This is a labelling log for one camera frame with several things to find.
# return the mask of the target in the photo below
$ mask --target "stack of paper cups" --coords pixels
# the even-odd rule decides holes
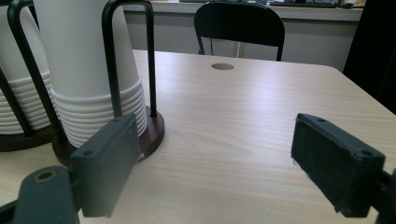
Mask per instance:
[[[80,147],[113,118],[102,34],[107,0],[34,0],[62,125]],[[136,113],[139,135],[147,118],[122,7],[113,18],[122,112]]]
[[[28,8],[21,11],[21,25],[35,56],[38,69],[50,91],[51,80],[47,58],[35,20]],[[0,67],[14,91],[33,130],[50,126],[35,85],[8,25],[7,7],[0,7]],[[6,96],[0,91],[0,134],[23,133]]]

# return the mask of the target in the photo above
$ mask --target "chair backrest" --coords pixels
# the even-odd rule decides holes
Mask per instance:
[[[194,17],[199,54],[205,54],[202,37],[278,47],[281,61],[285,27],[269,7],[250,3],[211,2],[198,8]]]

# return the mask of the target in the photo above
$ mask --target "light wood grain tabletop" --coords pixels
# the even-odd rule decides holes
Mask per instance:
[[[135,50],[147,104],[147,53]],[[128,179],[111,219],[81,223],[375,223],[345,218],[290,157],[295,119],[326,119],[396,167],[396,117],[334,68],[156,52],[165,137]],[[219,70],[233,66],[231,70]],[[0,154],[0,204],[23,178],[60,165],[50,145]]]

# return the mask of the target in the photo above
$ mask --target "round wooden base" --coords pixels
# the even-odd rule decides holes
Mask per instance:
[[[0,152],[24,150],[31,147],[38,147],[52,141],[52,128],[46,127],[35,131],[26,137],[21,134],[0,134]]]
[[[148,127],[139,136],[140,156],[138,161],[142,161],[151,155],[160,146],[165,134],[163,116],[157,112],[157,117],[152,118],[149,116],[149,112],[149,106],[146,106]],[[76,150],[76,148],[68,141],[65,143],[58,143],[55,142],[55,140],[52,142],[52,148],[58,161],[65,166],[70,166],[70,155]]]

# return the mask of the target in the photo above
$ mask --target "black metal cup holder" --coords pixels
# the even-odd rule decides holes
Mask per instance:
[[[8,7],[10,3],[11,3],[10,0],[1,0],[0,7]],[[0,134],[0,151],[5,152],[5,151],[23,150],[31,147],[38,147],[51,142],[52,141],[51,127],[45,127],[36,131],[32,129],[29,120],[26,118],[19,101],[15,96],[14,91],[10,87],[8,80],[1,68],[0,68],[0,89],[3,92],[12,112],[14,113],[18,123],[21,125],[21,128],[23,130],[23,133],[20,134]]]
[[[139,137],[139,160],[142,161],[151,155],[161,144],[164,137],[163,117],[157,111],[155,92],[155,62],[154,62],[154,22],[153,9],[150,1],[145,0],[110,0],[107,2],[102,16],[102,28],[104,33],[106,64],[110,86],[111,102],[113,105],[114,117],[122,115],[120,107],[120,90],[117,76],[116,57],[114,53],[114,40],[112,34],[112,17],[117,7],[121,5],[143,5],[146,9],[147,30],[148,30],[148,72],[149,72],[149,92],[150,107],[146,106],[148,127]],[[24,7],[34,5],[33,0],[13,0],[8,7],[8,22],[12,33],[15,36],[21,55],[27,65],[28,71],[37,89],[40,100],[46,110],[53,130],[52,148],[57,159],[65,166],[70,165],[70,155],[76,150],[68,141],[58,120],[55,109],[47,93],[46,86],[40,75],[33,53],[21,27],[21,10]]]

